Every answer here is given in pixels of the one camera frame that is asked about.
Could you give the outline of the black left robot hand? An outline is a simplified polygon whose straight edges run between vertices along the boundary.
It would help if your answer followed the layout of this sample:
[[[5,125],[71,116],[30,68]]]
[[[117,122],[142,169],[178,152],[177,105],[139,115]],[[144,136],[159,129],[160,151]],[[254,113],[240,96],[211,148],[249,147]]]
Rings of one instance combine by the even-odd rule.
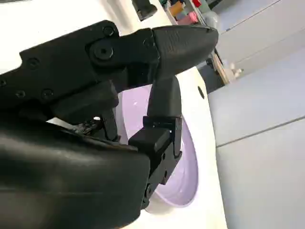
[[[150,18],[157,12],[156,6],[149,0],[132,0],[132,4],[140,21]]]

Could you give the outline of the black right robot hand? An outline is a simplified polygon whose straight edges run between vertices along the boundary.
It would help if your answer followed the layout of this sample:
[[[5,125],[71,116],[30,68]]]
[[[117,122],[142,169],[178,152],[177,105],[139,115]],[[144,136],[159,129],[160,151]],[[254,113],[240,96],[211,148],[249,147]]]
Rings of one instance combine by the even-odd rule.
[[[177,74],[217,29],[170,25],[121,36],[101,21],[20,53],[0,76],[0,226],[118,229],[182,158]]]

